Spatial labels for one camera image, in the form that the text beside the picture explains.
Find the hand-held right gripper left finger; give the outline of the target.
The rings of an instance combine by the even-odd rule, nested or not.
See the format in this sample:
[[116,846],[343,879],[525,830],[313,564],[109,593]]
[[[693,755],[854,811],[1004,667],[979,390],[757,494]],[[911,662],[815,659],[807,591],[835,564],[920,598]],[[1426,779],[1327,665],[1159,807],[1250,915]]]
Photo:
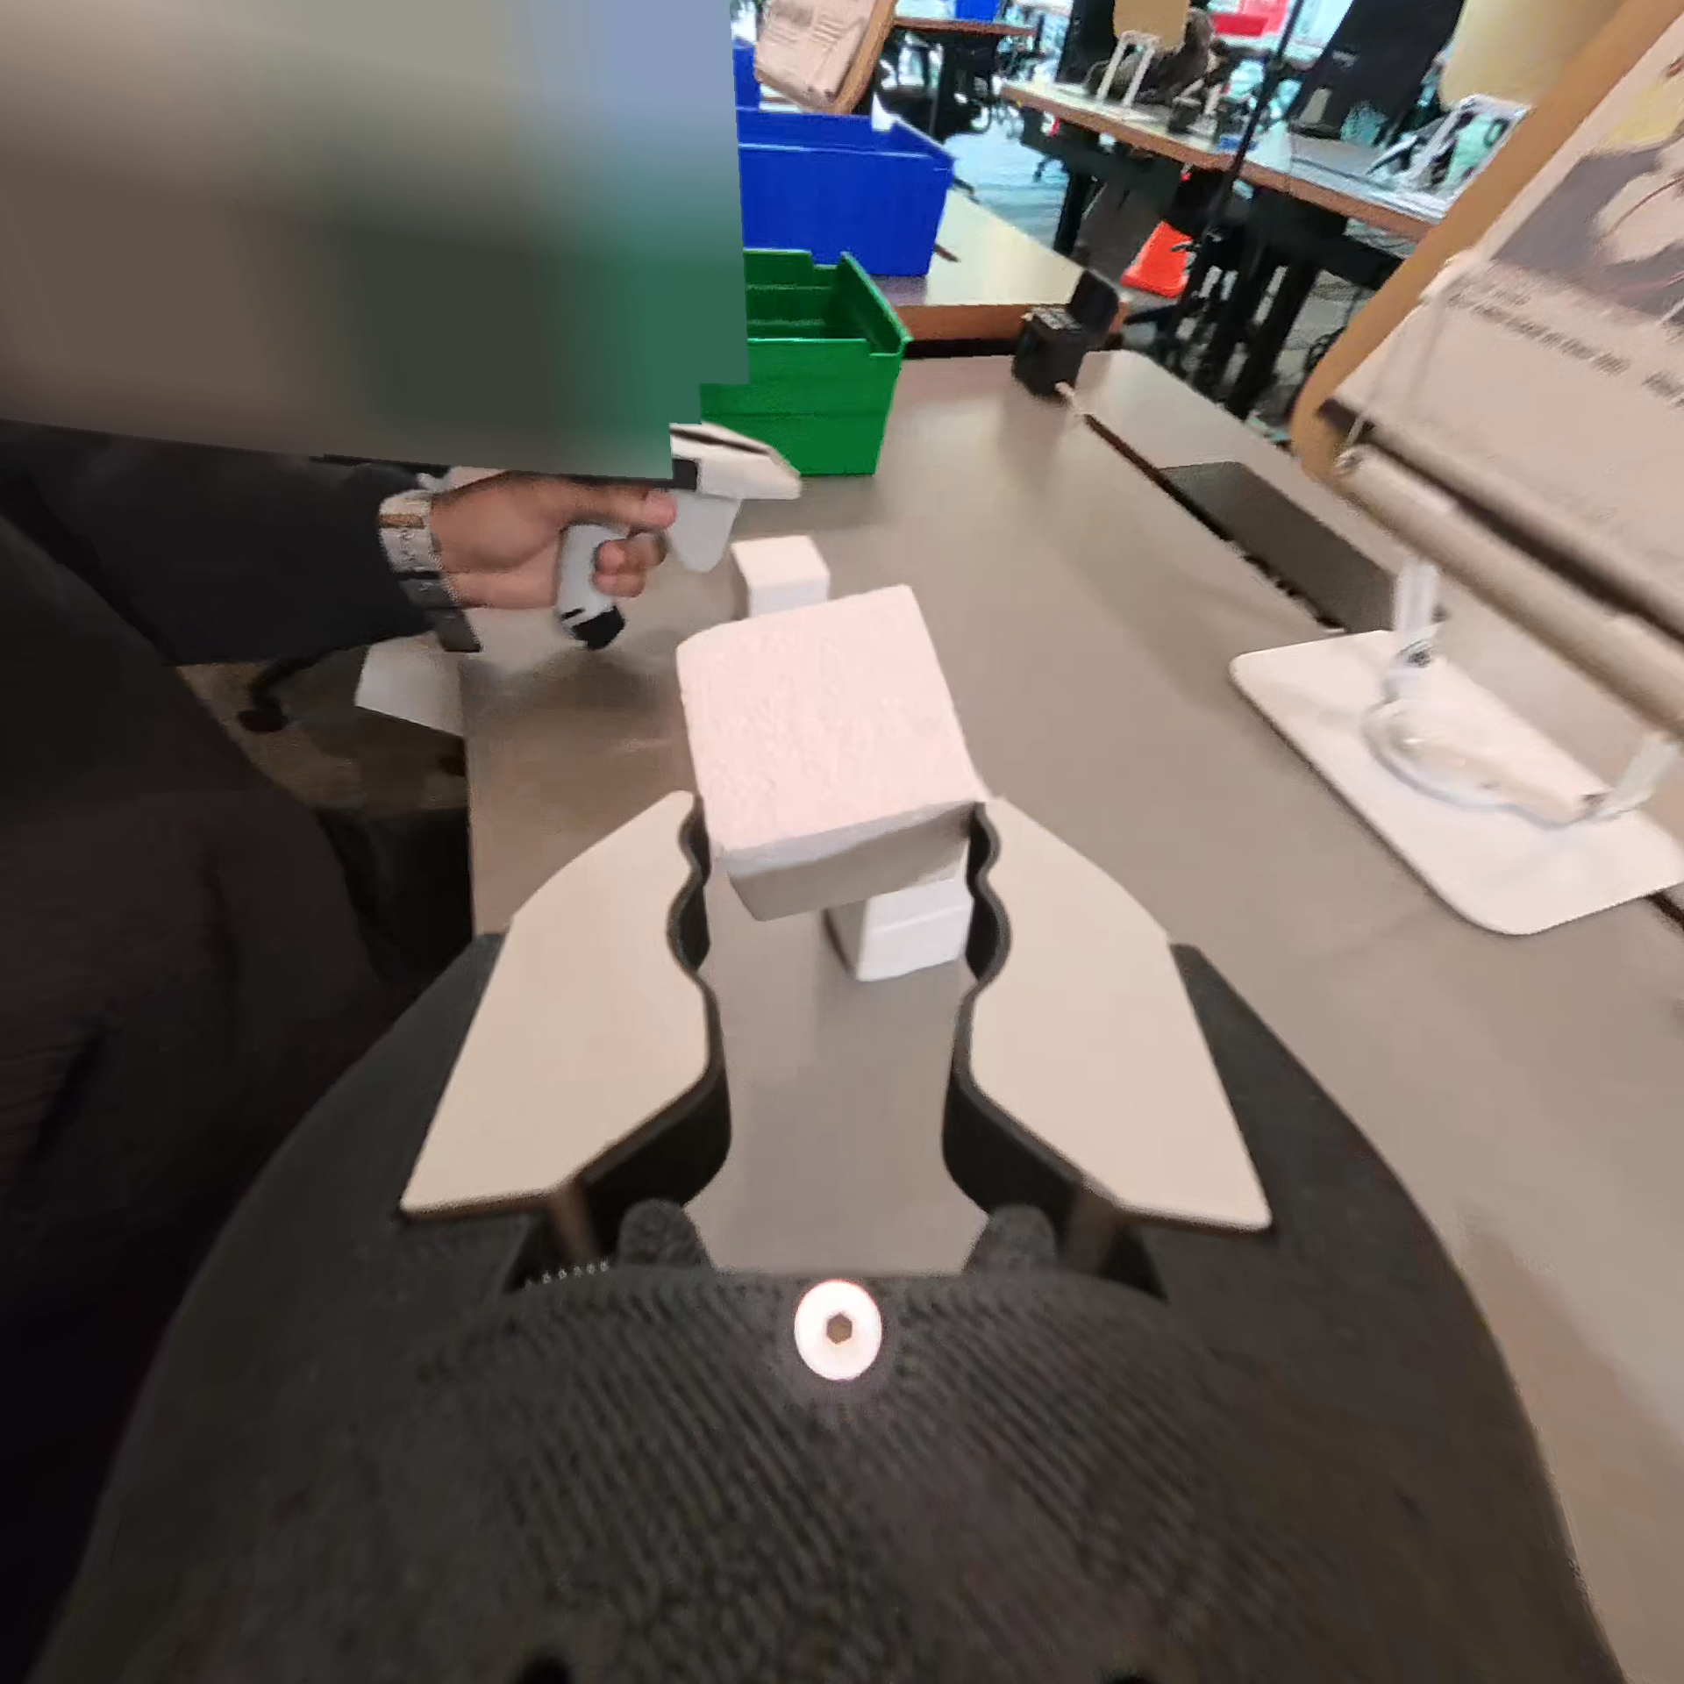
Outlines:
[[686,1204],[728,1155],[710,843],[671,792],[511,918],[398,1199],[442,1223],[534,1214],[602,1258],[643,1200]]

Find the white foam cube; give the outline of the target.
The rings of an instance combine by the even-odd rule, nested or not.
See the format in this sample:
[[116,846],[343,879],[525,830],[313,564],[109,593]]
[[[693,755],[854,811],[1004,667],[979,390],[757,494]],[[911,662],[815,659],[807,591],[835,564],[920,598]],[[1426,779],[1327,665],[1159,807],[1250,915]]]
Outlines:
[[986,788],[910,585],[718,624],[676,664],[712,859],[750,915],[957,867]]
[[975,918],[964,856],[903,889],[826,911],[838,958],[858,983],[883,983],[962,958]]
[[828,601],[831,575],[810,536],[735,540],[729,589],[735,620],[765,618]]

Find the person's left forearm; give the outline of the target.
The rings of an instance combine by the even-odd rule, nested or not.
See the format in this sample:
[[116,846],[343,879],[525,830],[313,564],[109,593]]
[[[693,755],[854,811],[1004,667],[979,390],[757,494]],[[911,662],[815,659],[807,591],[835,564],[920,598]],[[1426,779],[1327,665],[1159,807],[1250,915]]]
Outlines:
[[408,489],[384,460],[2,424],[4,524],[177,665],[425,634],[377,531]]

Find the grey desk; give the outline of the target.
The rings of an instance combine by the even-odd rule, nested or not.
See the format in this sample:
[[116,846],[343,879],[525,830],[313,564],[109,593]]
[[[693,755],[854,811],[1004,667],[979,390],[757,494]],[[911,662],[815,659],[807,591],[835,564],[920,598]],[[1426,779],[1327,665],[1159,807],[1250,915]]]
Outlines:
[[[1052,1293],[1193,1327],[1234,1319],[1315,1493],[1338,1441],[1395,1439],[1474,1525],[1508,1429],[1447,1373],[1496,1343],[1497,1412],[1547,1466],[1616,1673],[1680,1679],[1680,923],[1651,891],[1532,937],[1426,889],[1237,683],[1253,653],[1357,657],[1111,439],[1108,384],[1043,403],[1007,360],[903,372],[874,477],[755,505],[810,536],[831,599],[729,624],[732,569],[669,561],[603,651],[553,608],[474,613],[461,682],[480,934],[630,944],[706,918],[707,957],[632,955],[695,995],[729,1147],[689,1196],[715,1265],[782,1276],[773,1363],[828,1382],[854,1301],[858,1393],[911,1357],[889,1281],[944,1275],[982,1213],[1036,1207]],[[703,689],[794,702],[755,640],[844,640],[907,608],[958,715],[961,957],[860,983],[807,897],[757,918],[703,771]]]

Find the person's left hand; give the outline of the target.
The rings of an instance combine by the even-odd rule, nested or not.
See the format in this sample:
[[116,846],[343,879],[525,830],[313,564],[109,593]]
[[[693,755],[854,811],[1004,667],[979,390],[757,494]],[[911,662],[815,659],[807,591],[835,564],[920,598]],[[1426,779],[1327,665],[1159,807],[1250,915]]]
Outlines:
[[673,497],[660,489],[496,473],[432,494],[428,526],[457,601],[524,611],[556,603],[561,542],[580,526],[617,534],[595,550],[595,589],[641,596],[676,518]]

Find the green plastic bin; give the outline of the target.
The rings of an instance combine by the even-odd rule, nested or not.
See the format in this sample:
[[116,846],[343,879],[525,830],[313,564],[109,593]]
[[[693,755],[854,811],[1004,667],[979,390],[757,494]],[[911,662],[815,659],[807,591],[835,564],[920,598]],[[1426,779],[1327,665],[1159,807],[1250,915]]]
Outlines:
[[701,418],[757,439],[802,477],[871,477],[910,332],[844,254],[743,252],[748,380],[706,384]]

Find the metal wristwatch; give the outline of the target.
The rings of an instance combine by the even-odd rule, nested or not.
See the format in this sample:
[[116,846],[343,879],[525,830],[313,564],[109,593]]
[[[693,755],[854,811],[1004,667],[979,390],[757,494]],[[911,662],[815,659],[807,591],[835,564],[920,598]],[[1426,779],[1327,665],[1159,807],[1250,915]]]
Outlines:
[[387,497],[377,513],[377,531],[398,589],[430,638],[452,656],[474,656],[480,641],[439,551],[432,500],[430,487]]

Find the white flat panel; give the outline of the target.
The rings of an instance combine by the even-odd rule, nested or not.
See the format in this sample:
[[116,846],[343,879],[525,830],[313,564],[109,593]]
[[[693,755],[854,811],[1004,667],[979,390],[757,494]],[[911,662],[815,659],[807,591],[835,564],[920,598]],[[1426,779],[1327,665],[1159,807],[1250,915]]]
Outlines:
[[461,678],[455,653],[434,638],[373,643],[352,689],[357,710],[461,742]]

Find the blue plastic bin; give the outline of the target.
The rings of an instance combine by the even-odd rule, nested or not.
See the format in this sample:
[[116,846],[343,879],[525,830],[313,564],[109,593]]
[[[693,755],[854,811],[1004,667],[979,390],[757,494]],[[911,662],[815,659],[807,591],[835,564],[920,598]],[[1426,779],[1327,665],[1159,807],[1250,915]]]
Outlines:
[[874,279],[923,279],[934,263],[955,158],[901,118],[798,113],[763,104],[752,43],[732,43],[748,250],[852,256]]

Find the black chair base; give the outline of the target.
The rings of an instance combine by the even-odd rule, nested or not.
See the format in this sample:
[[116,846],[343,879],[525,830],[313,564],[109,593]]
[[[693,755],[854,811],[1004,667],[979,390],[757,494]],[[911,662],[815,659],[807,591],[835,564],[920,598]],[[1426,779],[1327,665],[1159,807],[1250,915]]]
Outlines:
[[327,659],[331,659],[331,651],[263,664],[245,683],[242,704],[235,713],[242,731],[270,736],[286,729],[290,725],[288,686]]

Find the small black box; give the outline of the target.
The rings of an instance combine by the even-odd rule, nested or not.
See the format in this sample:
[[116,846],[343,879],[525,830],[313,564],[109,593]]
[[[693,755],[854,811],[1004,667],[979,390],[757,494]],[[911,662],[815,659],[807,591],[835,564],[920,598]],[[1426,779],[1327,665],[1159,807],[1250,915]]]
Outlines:
[[1022,316],[1013,358],[1016,383],[1036,399],[1059,399],[1125,314],[1121,286],[1084,269],[1064,305],[1036,305]]

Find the white stand base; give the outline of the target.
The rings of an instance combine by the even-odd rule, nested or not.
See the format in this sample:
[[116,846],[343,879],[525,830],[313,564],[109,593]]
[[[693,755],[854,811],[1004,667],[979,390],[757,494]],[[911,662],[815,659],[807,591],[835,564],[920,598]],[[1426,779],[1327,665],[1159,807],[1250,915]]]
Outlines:
[[1383,702],[1395,640],[1234,657],[1232,686],[1457,915],[1532,937],[1680,888],[1680,842],[1641,814],[1588,815],[1594,779],[1447,662]]

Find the clear acrylic holder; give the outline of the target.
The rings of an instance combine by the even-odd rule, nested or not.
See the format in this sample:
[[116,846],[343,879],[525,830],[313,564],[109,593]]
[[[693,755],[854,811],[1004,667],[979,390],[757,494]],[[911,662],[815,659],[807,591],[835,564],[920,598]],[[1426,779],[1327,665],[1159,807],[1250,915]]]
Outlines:
[[1456,718],[1426,704],[1439,641],[1439,569],[1410,561],[1393,585],[1393,651],[1380,698],[1360,736],[1376,762],[1404,786],[1449,807],[1522,818],[1543,831],[1610,823],[1643,807],[1680,757],[1680,742],[1648,734],[1610,788],[1564,806],[1514,784],[1503,768],[1456,731]]

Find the long background table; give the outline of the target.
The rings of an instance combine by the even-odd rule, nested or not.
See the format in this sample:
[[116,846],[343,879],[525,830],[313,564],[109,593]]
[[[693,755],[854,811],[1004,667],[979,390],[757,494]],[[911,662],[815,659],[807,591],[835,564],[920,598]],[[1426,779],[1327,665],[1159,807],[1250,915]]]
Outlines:
[[1087,99],[1064,86],[1007,81],[1000,97],[1024,116],[1024,145],[1067,169],[1056,248],[1073,247],[1094,190],[1125,182],[1164,202],[1185,174],[1223,174],[1259,193],[1367,225],[1393,239],[1421,240],[1447,215],[1447,200],[1360,170],[1369,154],[1341,141],[1257,135],[1247,150],[1223,148],[1208,120],[1171,135],[1160,113]]

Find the black office chair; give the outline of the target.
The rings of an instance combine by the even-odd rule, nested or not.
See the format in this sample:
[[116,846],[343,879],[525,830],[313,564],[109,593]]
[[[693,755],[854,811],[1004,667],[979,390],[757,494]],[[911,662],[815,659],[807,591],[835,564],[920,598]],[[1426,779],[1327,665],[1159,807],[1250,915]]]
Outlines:
[[1351,1],[1297,86],[1290,130],[1338,139],[1360,113],[1378,116],[1383,135],[1393,130],[1418,106],[1462,10],[1462,1]]

